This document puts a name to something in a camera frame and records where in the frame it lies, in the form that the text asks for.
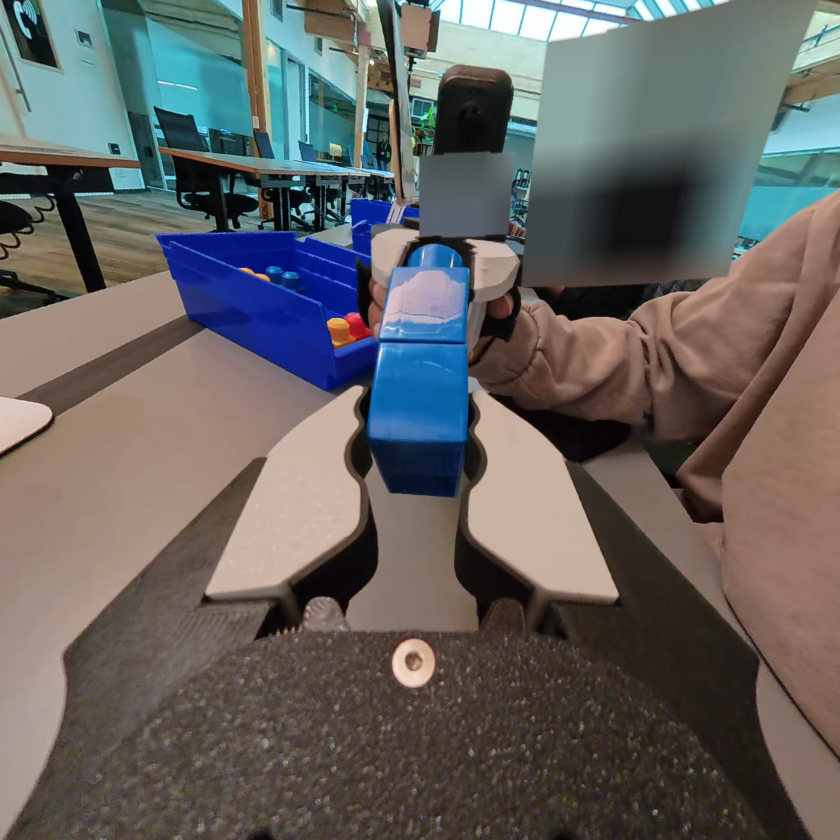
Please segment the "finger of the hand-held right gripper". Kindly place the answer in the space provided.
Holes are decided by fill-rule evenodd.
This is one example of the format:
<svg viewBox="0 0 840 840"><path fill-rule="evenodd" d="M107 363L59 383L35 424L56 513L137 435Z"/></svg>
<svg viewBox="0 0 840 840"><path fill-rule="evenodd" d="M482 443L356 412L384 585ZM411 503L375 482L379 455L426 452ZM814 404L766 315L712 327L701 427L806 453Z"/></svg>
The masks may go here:
<svg viewBox="0 0 840 840"><path fill-rule="evenodd" d="M473 302L490 302L506 295L515 285L520 257L504 241L468 238L469 273Z"/></svg>
<svg viewBox="0 0 840 840"><path fill-rule="evenodd" d="M371 274L379 286L389 287L393 270L404 265L408 249L418 239L418 222L408 227L388 224L372 228Z"/></svg>

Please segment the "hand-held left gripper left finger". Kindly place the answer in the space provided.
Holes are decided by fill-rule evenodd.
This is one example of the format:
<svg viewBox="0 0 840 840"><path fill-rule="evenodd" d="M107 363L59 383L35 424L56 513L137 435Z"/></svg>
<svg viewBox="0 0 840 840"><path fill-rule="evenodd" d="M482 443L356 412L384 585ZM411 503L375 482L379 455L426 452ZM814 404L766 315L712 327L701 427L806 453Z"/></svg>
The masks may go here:
<svg viewBox="0 0 840 840"><path fill-rule="evenodd" d="M205 589L214 602L348 603L371 582L377 533L365 479L372 468L354 385L269 452Z"/></svg>

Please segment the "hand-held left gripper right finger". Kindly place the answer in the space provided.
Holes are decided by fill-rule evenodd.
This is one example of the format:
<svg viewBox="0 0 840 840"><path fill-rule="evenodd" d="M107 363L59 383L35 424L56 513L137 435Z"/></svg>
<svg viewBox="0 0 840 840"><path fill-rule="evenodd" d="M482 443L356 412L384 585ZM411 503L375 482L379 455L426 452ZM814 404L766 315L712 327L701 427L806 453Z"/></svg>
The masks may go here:
<svg viewBox="0 0 840 840"><path fill-rule="evenodd" d="M478 570L464 587L482 602L506 597L508 581L525 606L552 602L613 606L618 590L574 486L549 438L490 394L471 395L478 474L459 517L466 544L499 571Z"/></svg>

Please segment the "blue single-stud mega block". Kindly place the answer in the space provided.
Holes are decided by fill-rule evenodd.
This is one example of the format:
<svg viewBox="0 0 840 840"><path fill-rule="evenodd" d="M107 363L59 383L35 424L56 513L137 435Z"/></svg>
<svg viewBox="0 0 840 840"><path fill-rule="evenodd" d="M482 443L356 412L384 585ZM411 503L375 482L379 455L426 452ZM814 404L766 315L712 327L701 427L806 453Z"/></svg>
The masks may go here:
<svg viewBox="0 0 840 840"><path fill-rule="evenodd" d="M456 497L468 420L464 344L380 344L367 436L389 492Z"/></svg>
<svg viewBox="0 0 840 840"><path fill-rule="evenodd" d="M420 245L392 270L379 341L466 345L469 293L469 268L458 251Z"/></svg>

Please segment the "blue plastic parts bin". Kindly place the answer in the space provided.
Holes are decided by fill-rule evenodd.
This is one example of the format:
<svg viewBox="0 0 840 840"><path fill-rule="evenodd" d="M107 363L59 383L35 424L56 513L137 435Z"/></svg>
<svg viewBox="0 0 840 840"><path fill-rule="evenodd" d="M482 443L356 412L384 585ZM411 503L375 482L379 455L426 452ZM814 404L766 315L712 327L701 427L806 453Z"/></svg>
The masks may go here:
<svg viewBox="0 0 840 840"><path fill-rule="evenodd" d="M324 391L373 372L377 345L335 350L327 321L356 311L353 250L291 232L158 234L185 314ZM306 295L240 271L296 271Z"/></svg>
<svg viewBox="0 0 840 840"><path fill-rule="evenodd" d="M392 202L369 198L350 201L352 249L360 259L371 263L372 228L387 224Z"/></svg>

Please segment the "person's right forearm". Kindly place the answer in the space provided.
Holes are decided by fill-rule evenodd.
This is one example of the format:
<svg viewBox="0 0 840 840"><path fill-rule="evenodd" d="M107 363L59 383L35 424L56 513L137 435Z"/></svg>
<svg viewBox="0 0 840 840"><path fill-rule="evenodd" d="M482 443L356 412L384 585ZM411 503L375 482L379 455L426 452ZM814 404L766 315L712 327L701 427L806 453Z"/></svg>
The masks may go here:
<svg viewBox="0 0 840 840"><path fill-rule="evenodd" d="M569 321L522 304L509 341L470 366L520 407L705 438L739 402L762 406L838 291L838 192L800 211L700 289L647 301L627 320Z"/></svg>

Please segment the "person's right hand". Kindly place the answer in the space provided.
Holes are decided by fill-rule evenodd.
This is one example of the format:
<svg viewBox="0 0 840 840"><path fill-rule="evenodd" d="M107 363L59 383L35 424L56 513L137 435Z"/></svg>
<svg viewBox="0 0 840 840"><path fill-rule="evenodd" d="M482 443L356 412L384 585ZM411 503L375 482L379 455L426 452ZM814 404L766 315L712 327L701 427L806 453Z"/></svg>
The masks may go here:
<svg viewBox="0 0 840 840"><path fill-rule="evenodd" d="M357 279L357 304L364 325L375 340L379 339L387 288L371 277L360 275ZM518 291L510 291L486 305L482 333L468 353L469 366L477 364L494 343L509 343L516 328L521 300Z"/></svg>

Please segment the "long wooden desk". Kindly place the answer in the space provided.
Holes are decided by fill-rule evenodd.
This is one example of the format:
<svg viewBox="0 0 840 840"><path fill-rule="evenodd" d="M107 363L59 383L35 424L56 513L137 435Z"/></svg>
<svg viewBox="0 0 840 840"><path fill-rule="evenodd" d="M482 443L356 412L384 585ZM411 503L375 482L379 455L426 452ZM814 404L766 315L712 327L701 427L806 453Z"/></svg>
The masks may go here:
<svg viewBox="0 0 840 840"><path fill-rule="evenodd" d="M225 155L212 152L180 150L162 147L162 154L167 154L176 161L188 162L192 171L201 174L214 173L209 176L211 189L211 218L215 221L215 232L228 233L227 207L224 199L225 186L229 177L237 174L251 175L256 179L259 189L278 190L280 192L280 210L275 212L274 226L276 231L288 231L291 221L290 190L296 185L295 179L302 180L313 190L314 196L314 230L323 231L326 217L326 190L329 186L337 186L340 190L340 208L346 213L347 191L351 184L366 186L370 179L393 181L394 174L390 171L368 170L364 168L343 167L336 164L318 162L283 161L264 159L258 156Z"/></svg>

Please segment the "black office chair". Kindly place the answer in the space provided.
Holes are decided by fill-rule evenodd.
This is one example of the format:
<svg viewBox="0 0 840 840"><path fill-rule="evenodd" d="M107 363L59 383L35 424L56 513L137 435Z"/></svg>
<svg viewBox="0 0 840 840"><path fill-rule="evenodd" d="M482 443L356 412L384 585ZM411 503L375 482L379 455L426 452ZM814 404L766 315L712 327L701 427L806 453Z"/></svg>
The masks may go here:
<svg viewBox="0 0 840 840"><path fill-rule="evenodd" d="M169 150L204 153L205 146L192 115L154 107ZM235 191L237 172L178 155L170 156L175 171L175 198L187 211L215 220L215 230L239 230L241 216L259 209L258 199Z"/></svg>
<svg viewBox="0 0 840 840"><path fill-rule="evenodd" d="M9 258L12 250L21 246L20 238L31 235L35 231L35 221L28 211L22 207L1 202L1 260ZM11 291L31 292L44 298L45 305L56 303L63 297L55 290L51 290L21 280L17 273L10 269L1 269L1 287Z"/></svg>

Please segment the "person's beige hoodie torso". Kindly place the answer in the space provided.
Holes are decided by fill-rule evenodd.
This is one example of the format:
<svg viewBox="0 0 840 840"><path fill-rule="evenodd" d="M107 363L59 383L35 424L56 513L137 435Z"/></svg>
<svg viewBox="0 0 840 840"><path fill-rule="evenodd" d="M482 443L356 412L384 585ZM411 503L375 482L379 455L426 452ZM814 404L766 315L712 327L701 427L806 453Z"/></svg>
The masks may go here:
<svg viewBox="0 0 840 840"><path fill-rule="evenodd" d="M717 428L740 435L705 526L738 621L805 718L838 753L838 310L785 372L756 377Z"/></svg>

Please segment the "white document stand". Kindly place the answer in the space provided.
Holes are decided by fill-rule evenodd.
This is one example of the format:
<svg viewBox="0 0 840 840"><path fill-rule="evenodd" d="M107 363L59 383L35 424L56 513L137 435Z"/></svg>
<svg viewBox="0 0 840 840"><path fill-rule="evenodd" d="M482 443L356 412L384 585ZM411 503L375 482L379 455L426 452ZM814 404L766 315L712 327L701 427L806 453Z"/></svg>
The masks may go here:
<svg viewBox="0 0 840 840"><path fill-rule="evenodd" d="M54 420L40 402L1 397L1 456L42 433Z"/></svg>

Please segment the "wooden desk with black legs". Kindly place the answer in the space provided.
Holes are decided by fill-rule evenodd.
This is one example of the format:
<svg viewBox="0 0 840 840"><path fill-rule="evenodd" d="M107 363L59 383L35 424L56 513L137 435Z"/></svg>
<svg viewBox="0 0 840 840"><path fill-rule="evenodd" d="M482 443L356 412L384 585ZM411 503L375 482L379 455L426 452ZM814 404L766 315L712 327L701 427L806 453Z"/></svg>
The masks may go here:
<svg viewBox="0 0 840 840"><path fill-rule="evenodd" d="M106 283L76 199L77 183L87 171L139 170L140 162L9 134L1 137L1 162L45 170L44 174L2 171L1 196L52 197L86 292L104 290Z"/></svg>

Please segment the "wooden post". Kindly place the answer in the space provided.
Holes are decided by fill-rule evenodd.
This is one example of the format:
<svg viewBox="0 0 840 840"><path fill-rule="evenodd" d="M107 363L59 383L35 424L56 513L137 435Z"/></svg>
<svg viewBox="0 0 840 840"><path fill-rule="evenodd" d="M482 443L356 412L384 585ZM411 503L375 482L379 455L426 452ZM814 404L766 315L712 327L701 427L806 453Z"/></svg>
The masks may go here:
<svg viewBox="0 0 840 840"><path fill-rule="evenodd" d="M353 167L361 169L364 158L364 115L366 113L366 96L368 91L368 75L370 68L370 47L365 43L358 44L358 65L356 81L356 101L353 132Z"/></svg>
<svg viewBox="0 0 840 840"><path fill-rule="evenodd" d="M243 51L254 130L271 136L270 84L267 71L268 39L265 29L265 3L242 1Z"/></svg>

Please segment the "framed black wall sign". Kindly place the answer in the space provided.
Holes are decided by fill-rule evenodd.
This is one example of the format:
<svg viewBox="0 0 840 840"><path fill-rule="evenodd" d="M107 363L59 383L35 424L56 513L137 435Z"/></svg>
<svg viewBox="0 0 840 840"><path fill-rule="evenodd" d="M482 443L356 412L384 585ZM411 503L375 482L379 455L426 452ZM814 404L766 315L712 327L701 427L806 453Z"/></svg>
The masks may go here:
<svg viewBox="0 0 840 840"><path fill-rule="evenodd" d="M2 1L20 58L31 65L62 71L54 40L39 1Z"/></svg>

